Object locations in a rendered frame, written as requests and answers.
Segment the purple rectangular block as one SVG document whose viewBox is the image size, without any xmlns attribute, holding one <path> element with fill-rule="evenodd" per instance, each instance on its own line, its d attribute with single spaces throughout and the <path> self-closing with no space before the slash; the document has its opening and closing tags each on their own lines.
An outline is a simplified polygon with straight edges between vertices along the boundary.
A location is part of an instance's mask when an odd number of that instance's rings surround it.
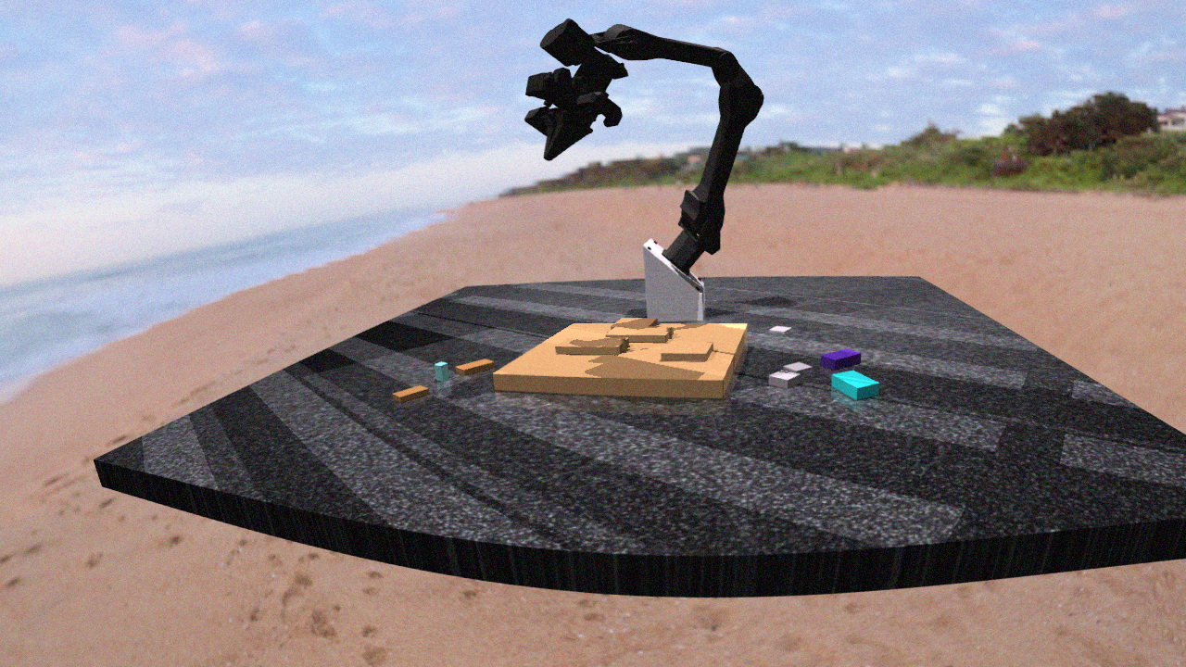
<svg viewBox="0 0 1186 667">
<path fill-rule="evenodd" d="M 825 355 L 821 355 L 820 358 L 820 366 L 825 366 L 831 369 L 841 369 L 857 363 L 861 363 L 861 352 L 854 352 L 849 349 L 843 349 L 836 352 L 827 352 Z"/>
</svg>

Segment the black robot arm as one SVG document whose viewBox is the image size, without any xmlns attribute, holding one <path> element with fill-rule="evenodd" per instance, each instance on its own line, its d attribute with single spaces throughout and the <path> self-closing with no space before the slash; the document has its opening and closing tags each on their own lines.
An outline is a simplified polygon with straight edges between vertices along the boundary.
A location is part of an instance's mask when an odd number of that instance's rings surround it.
<svg viewBox="0 0 1186 667">
<path fill-rule="evenodd" d="M 618 63 L 608 53 L 626 61 L 668 59 L 687 62 L 712 68 L 714 78 L 721 87 L 719 90 L 720 119 L 718 131 L 710 147 L 706 169 L 700 178 L 699 188 L 686 190 L 686 201 L 681 207 L 678 225 L 683 231 L 676 237 L 662 255 L 674 263 L 686 275 L 699 261 L 700 254 L 710 255 L 720 252 L 721 228 L 723 228 L 725 203 L 723 192 L 737 161 L 738 145 L 744 136 L 744 128 L 757 119 L 760 112 L 763 93 L 750 75 L 738 64 L 731 51 L 640 32 L 639 28 L 616 24 L 605 32 L 588 34 L 574 19 L 566 19 L 551 28 L 538 49 L 549 52 L 561 64 L 580 65 L 576 74 L 597 75 L 597 80 L 606 83 L 612 80 L 629 77 L 625 63 Z M 570 94 L 578 95 L 579 82 L 572 78 L 567 68 L 559 68 L 548 74 L 534 74 L 528 77 L 525 94 L 538 100 L 546 100 L 546 107 L 551 101 L 565 97 L 569 103 Z"/>
</svg>

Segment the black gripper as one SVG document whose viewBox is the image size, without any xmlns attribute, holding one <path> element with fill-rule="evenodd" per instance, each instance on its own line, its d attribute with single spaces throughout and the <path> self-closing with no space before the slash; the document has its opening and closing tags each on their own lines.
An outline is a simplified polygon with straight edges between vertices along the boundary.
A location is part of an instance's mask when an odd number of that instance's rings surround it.
<svg viewBox="0 0 1186 667">
<path fill-rule="evenodd" d="M 579 82 L 578 95 L 570 94 L 569 103 L 565 97 L 551 101 L 557 108 L 542 107 L 528 112 L 524 122 L 546 134 L 546 158 L 550 161 L 563 153 L 569 146 L 587 136 L 589 125 L 597 122 L 601 114 L 607 128 L 620 123 L 621 112 L 617 103 L 608 100 L 606 83 L 597 80 L 597 75 L 574 74 Z"/>
</svg>

